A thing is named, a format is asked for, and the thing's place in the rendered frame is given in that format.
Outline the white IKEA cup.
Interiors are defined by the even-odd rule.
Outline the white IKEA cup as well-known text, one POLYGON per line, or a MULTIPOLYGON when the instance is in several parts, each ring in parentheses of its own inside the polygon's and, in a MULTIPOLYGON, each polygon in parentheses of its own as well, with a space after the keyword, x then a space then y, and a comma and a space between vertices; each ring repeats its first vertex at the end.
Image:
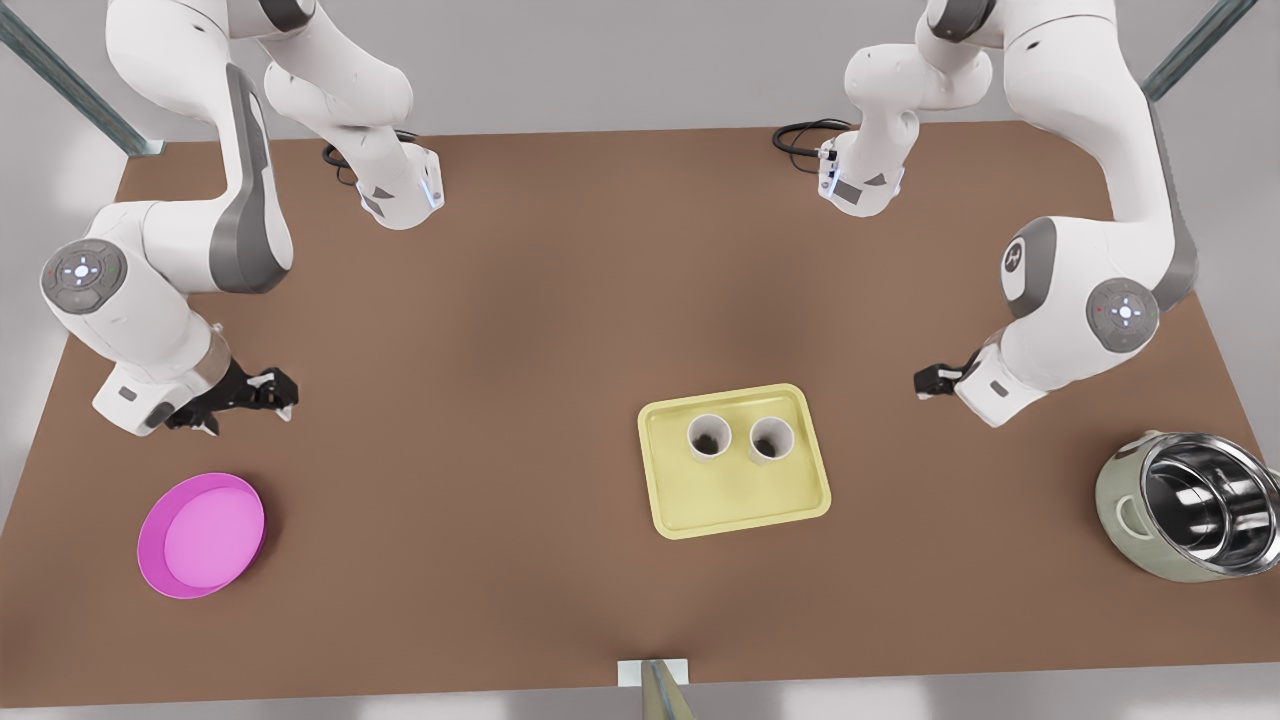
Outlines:
POLYGON ((749 457, 759 466, 783 460, 795 448, 794 428, 782 418, 763 416, 749 432, 749 457))
POLYGON ((732 445, 732 439, 733 433, 728 421, 718 414, 698 415, 687 425, 687 446, 698 462, 710 462, 722 456, 732 445))

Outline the yellow rectangular tray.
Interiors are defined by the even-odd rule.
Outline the yellow rectangular tray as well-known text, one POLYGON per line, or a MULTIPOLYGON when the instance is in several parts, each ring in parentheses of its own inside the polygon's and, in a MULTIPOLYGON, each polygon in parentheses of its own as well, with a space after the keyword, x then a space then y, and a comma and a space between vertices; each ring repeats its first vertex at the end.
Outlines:
POLYGON ((806 397, 794 384, 671 398, 637 415, 648 501, 655 530, 667 539, 746 530, 824 515, 832 493, 806 397), (692 459, 690 421, 724 418, 732 445, 710 462, 692 459), (749 432, 763 416, 785 419, 795 430, 788 457, 759 466, 749 457, 749 432))

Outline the pink round plate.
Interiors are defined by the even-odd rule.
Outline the pink round plate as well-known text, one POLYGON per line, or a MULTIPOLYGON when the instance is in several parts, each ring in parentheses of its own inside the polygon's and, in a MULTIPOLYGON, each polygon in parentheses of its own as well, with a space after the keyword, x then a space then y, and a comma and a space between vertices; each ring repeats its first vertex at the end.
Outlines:
POLYGON ((259 492, 228 473, 191 477, 164 493, 140 528, 145 583, 174 600, 214 594, 238 579, 266 539, 259 492))

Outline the green pot with steel interior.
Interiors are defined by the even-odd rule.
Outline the green pot with steel interior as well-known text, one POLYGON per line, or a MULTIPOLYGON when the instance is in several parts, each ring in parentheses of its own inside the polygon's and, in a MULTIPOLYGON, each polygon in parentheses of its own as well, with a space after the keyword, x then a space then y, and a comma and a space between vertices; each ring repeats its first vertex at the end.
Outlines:
POLYGON ((1115 548, 1176 583, 1280 568, 1280 471, 1230 439, 1149 430, 1107 459, 1094 507, 1115 548))

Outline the silver frame post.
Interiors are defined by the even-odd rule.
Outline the silver frame post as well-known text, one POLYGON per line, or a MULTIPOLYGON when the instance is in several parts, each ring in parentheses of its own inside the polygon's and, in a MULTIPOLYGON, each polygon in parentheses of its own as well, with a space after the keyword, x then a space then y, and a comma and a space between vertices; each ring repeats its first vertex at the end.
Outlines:
POLYGON ((161 140, 145 138, 20 19, 5 0, 0 0, 0 42, 127 156, 154 158, 165 149, 161 140))
POLYGON ((1221 41, 1260 0, 1216 0, 1210 10, 1142 81, 1152 102, 1160 101, 1221 41))
POLYGON ((640 689, 641 720, 696 720, 684 696, 686 659, 620 660, 616 667, 617 687, 640 689))

